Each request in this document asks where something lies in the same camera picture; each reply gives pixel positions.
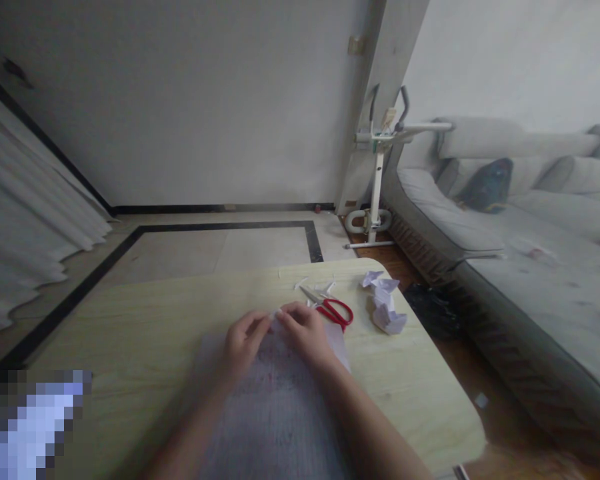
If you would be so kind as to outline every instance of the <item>scissor handle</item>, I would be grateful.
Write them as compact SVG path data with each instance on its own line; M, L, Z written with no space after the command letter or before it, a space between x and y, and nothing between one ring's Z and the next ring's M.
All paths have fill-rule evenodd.
M338 312L338 310L336 310L336 308L332 306L332 303L337 303L342 308L344 308L344 310L346 310L346 312L348 313L349 318L344 318L342 315L340 315L340 312ZM340 325L342 327L343 333L345 332L345 328L348 327L353 321L353 312L346 303L343 303L340 300L324 299L322 304L318 306L316 310L318 310L332 322Z

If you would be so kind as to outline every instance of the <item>finger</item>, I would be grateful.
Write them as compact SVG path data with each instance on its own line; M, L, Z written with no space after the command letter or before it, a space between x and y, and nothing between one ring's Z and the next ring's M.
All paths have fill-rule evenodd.
M238 320L237 322L235 322L231 328L241 331L241 332L245 332L249 329L249 327L251 326L251 324L256 321L256 320L260 320L264 317L268 317L269 313L262 311L262 310L252 310L246 314L244 314L244 316L242 316L242 318L240 318L240 320Z
M290 314L284 312L284 310L282 312L278 312L278 320L280 323L282 323L282 326L286 328L286 330L292 333L298 333L302 328L302 326L296 322L296 320L290 316Z
M262 339L267 334L272 321L273 320L271 320L271 317L269 315L260 319L255 330L249 336L249 342L252 343L253 345L259 347L260 342L262 342Z
M282 307L281 310L296 319L300 325L306 324L306 322L310 320L311 316L315 312L315 310L301 302L289 303Z

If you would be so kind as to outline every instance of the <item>hand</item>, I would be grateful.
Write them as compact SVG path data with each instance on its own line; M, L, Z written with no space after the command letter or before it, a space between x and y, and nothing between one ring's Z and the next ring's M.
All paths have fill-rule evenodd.
M248 372L270 326L271 316L264 311L251 311L230 326L222 365L231 383L238 382Z
M309 366L320 369L338 361L316 310L300 302L289 303L280 310L282 313L278 313L278 320L289 332L293 346Z

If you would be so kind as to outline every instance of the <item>wooden table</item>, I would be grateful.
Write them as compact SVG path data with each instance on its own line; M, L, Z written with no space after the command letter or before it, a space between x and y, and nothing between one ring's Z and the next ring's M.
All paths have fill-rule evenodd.
M311 287L335 278L332 294L355 316L345 343L358 382L433 472L480 456L478 414L397 289L396 310L408 317L404 331L389 337L371 323L371 293L359 286L369 270L385 269L352 259L114 287L83 302L31 370L92 370L85 410L91 421L81 423L93 428L79 423L80 447L70 450L92 465L94 478L131 478L176 422L204 334L226 330L250 309L305 301L293 290L304 277Z

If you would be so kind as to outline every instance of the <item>black baseboard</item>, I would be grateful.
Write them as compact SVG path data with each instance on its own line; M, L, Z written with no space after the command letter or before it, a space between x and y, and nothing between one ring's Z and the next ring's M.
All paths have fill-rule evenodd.
M24 123L25 126L29 130L31 130L31 132L36 137L38 137L38 140L40 140L44 144L44 146L46 146L46 148L48 148L52 152L52 154L58 157L58 160L60 160L60 162L62 162L62 164L67 168L67 170L69 170L73 174L73 176L78 180L78 182L82 183L84 188L86 188L95 197L95 199L98 200L98 202L100 202L100 205L102 205L107 210L108 214L114 217L114 208L112 208L112 206L110 206L110 204L107 203L107 201L102 197L102 195L100 195L98 190L96 190L94 186L89 183L85 176L82 175L82 173L80 173L80 170L78 170L78 168L76 168L76 166L72 164L71 160L69 160L69 158L67 158L67 156L64 153L62 153L62 150L60 150L60 148L58 148L58 146L49 138L49 136L42 130L42 128L40 128L40 126L38 126L38 124L30 116L28 116L27 112L25 112L22 109L22 107L18 105L18 102L16 102L14 98L10 96L10 94L8 94L8 92L4 89L2 85L0 85L0 101L4 104L6 108L8 108L11 111L12 114L18 117L18 119L22 123Z
M258 211L313 211L335 210L333 203L242 203L227 207L222 203L208 205L122 205L115 207L117 215L146 215L158 213L229 213Z

